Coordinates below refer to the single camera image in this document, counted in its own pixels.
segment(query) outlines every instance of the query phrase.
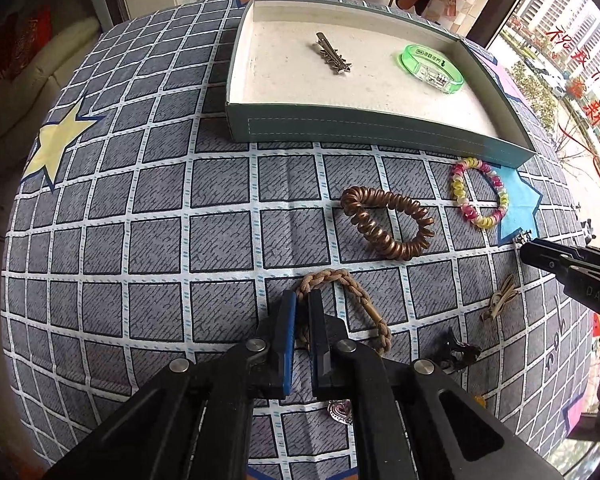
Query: green bracelet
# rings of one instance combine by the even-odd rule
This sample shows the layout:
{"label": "green bracelet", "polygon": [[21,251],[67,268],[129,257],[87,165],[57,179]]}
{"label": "green bracelet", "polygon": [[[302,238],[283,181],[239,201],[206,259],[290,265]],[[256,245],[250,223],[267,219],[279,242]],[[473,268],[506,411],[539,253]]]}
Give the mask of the green bracelet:
{"label": "green bracelet", "polygon": [[432,48],[407,45],[398,60],[408,72],[446,94],[457,92],[464,83],[464,77],[453,63]]}

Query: high-rise building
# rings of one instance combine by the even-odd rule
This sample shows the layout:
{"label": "high-rise building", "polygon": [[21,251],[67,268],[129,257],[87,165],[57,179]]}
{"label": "high-rise building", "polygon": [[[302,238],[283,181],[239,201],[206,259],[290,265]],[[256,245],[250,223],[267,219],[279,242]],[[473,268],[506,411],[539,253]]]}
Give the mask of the high-rise building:
{"label": "high-rise building", "polygon": [[[561,44],[555,61],[560,68],[585,79],[596,73],[600,65],[600,11],[591,0],[522,0],[515,14],[537,36],[561,30],[561,38],[571,38]],[[573,58],[583,50],[588,55],[584,65]]]}

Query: silver screw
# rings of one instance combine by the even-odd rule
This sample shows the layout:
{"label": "silver screw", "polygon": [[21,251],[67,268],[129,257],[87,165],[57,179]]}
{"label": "silver screw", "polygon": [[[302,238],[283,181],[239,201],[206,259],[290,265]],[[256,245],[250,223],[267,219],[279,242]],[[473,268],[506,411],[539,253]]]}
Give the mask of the silver screw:
{"label": "silver screw", "polygon": [[171,370],[172,372],[176,372],[177,374],[186,372],[187,370],[189,370],[189,360],[183,357],[174,359],[169,363],[169,370]]}
{"label": "silver screw", "polygon": [[262,352],[267,347],[267,344],[262,339],[255,338],[249,339],[246,343],[246,347],[247,350],[252,352]]}
{"label": "silver screw", "polygon": [[351,339],[341,339],[336,343],[336,348],[341,352],[353,352],[356,349],[356,342]]}
{"label": "silver screw", "polygon": [[434,370],[433,363],[428,359],[418,359],[413,364],[413,369],[422,375],[431,375]]}

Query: table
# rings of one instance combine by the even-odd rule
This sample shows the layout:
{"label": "table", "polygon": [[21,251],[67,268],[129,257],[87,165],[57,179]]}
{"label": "table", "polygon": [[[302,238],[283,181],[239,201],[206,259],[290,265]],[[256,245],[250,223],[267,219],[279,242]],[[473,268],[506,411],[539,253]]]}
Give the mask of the table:
{"label": "table", "polygon": [[[52,190],[42,172],[24,180],[7,234],[4,353],[36,452],[54,463],[168,361],[218,356],[253,335],[301,276],[345,267],[394,332],[390,358],[430,354],[448,327],[480,345],[480,360],[456,381],[546,456],[565,435],[561,410],[586,385],[587,310],[553,276],[520,264],[513,245],[498,247],[493,231],[462,221],[448,191],[453,156],[231,142],[224,82],[240,5],[206,0],[117,25],[49,113],[58,122],[81,103],[79,117],[100,119],[64,150]],[[539,153],[520,175],[543,193],[541,236],[583,245],[554,150],[516,103]],[[426,254],[399,264],[366,248],[339,207],[352,185],[428,206],[437,235]],[[495,206],[483,177],[471,174],[469,188],[479,205]],[[396,236],[413,235],[403,215],[378,219]],[[510,273],[522,294],[483,323]],[[323,299],[352,338],[374,336],[339,286],[325,288]],[[286,401],[256,404],[251,474],[311,480],[355,467],[352,427],[311,398],[301,350],[293,389]]]}

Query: cardboard box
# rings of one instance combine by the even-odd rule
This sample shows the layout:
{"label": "cardboard box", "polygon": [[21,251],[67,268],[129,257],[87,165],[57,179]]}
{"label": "cardboard box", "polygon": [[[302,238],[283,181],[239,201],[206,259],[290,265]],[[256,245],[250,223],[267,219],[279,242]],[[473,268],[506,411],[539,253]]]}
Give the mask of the cardboard box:
{"label": "cardboard box", "polygon": [[[336,74],[316,44],[322,32],[352,64]],[[465,82],[445,94],[405,72],[410,43],[439,50]],[[226,87],[236,142],[357,142],[477,156],[517,168],[535,155],[502,90],[457,37],[355,4],[251,0]]]}

